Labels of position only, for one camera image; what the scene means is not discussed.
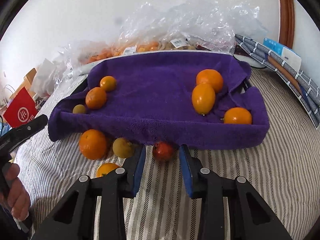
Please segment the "finger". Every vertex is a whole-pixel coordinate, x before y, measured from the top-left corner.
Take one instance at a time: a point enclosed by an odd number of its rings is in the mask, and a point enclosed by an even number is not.
[[[5,179],[14,180],[18,176],[19,172],[20,172],[20,167],[17,164],[13,163],[8,169],[7,174],[5,175]]]
[[[24,207],[24,205],[26,204],[26,201],[27,201],[26,191],[22,190],[21,194],[17,198],[17,201],[15,202],[15,204],[11,210],[11,214],[15,218],[19,218],[21,210]]]
[[[19,220],[23,221],[27,218],[29,214],[29,207],[30,207],[30,198],[27,198],[27,201],[21,210],[20,216],[18,217]]]
[[[17,201],[19,195],[22,193],[22,190],[23,190],[23,185],[21,181],[18,178],[13,180],[12,186],[7,198],[8,205],[10,207],[14,207],[15,202]]]

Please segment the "screw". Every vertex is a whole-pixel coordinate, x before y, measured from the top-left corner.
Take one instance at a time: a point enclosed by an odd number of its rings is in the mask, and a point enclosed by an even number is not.
[[[208,168],[201,168],[200,172],[202,174],[209,174],[210,173],[210,170]]]
[[[245,177],[239,176],[237,178],[237,181],[240,182],[240,183],[245,183],[247,180],[245,179]]]
[[[125,169],[124,168],[118,168],[116,169],[116,174],[122,174],[125,172]]]
[[[79,178],[79,181],[80,182],[86,182],[88,180],[88,176],[86,175],[82,175],[80,178]]]

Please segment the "orange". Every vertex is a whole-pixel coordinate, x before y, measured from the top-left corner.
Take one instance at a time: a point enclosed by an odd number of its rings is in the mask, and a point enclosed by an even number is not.
[[[192,105],[198,114],[206,115],[213,108],[216,94],[207,83],[197,85],[192,92]]]
[[[105,92],[111,92],[116,89],[117,81],[112,76],[106,76],[101,79],[100,87],[105,90]]]
[[[252,116],[247,109],[234,107],[224,114],[224,123],[252,124]]]
[[[89,109],[100,109],[106,101],[107,93],[100,87],[91,89],[85,97],[85,104]]]
[[[124,53],[124,51],[125,51],[125,49],[120,49],[120,50],[118,51],[117,56],[122,56],[123,53]]]
[[[99,178],[102,176],[106,176],[110,171],[113,171],[117,168],[120,168],[120,166],[115,163],[102,164],[97,170],[96,177]]]
[[[119,56],[119,50],[118,49],[112,49],[112,56],[113,57]]]
[[[90,57],[87,61],[87,64],[97,61],[97,55]]]
[[[196,84],[199,85],[201,83],[210,84],[217,94],[222,90],[223,78],[218,71],[214,69],[205,69],[203,71],[200,71],[196,78]]]
[[[112,57],[112,52],[111,51],[110,52],[103,52],[103,53],[97,55],[96,59],[97,60],[102,60],[102,59],[110,58],[110,57]]]
[[[110,140],[98,130],[87,130],[79,140],[79,149],[84,157],[90,160],[101,159],[110,149]]]
[[[139,45],[137,47],[137,52],[155,51],[158,50],[159,43],[157,41],[152,41],[147,45]]]
[[[100,53],[104,54],[107,58],[112,57],[112,48],[104,48]]]

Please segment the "wooden furniture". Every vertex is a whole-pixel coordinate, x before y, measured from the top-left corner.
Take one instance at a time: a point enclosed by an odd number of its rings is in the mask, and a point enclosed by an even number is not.
[[[16,91],[9,97],[9,99],[14,99],[14,97],[16,96],[16,94],[23,88],[25,87],[26,90],[28,91],[29,95],[33,98],[33,96],[35,95],[34,92],[32,92],[30,90],[31,88],[31,84],[33,81],[33,78],[35,77],[37,71],[35,68],[31,69],[23,78],[23,82],[21,83],[21,85],[16,89]]]
[[[292,49],[294,39],[293,0],[280,0],[280,37],[279,42]]]

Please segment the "white wall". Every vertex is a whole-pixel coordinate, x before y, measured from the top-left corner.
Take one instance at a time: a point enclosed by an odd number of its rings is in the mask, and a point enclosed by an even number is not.
[[[145,2],[165,9],[183,1],[29,0],[0,41],[0,83],[17,88],[31,68],[45,57],[53,59],[58,46],[74,40],[110,41],[116,38],[121,22]],[[259,20],[269,30],[268,37],[278,40],[279,0],[246,1],[252,8],[259,6]]]
[[[301,70],[320,85],[320,31],[302,5],[294,0],[295,31],[293,50],[301,57]]]

